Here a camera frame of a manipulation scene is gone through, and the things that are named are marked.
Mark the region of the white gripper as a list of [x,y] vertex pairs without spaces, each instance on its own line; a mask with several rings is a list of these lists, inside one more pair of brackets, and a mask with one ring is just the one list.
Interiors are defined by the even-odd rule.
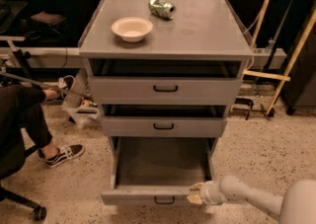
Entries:
[[192,204],[212,205],[223,203],[225,196],[220,191],[219,182],[207,181],[191,186],[187,200]]

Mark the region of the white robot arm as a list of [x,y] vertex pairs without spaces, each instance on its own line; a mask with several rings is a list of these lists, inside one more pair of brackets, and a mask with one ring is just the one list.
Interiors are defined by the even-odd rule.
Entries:
[[301,180],[284,196],[250,187],[234,176],[220,181],[194,184],[187,200],[192,204],[247,202],[272,217],[278,224],[316,224],[316,181]]

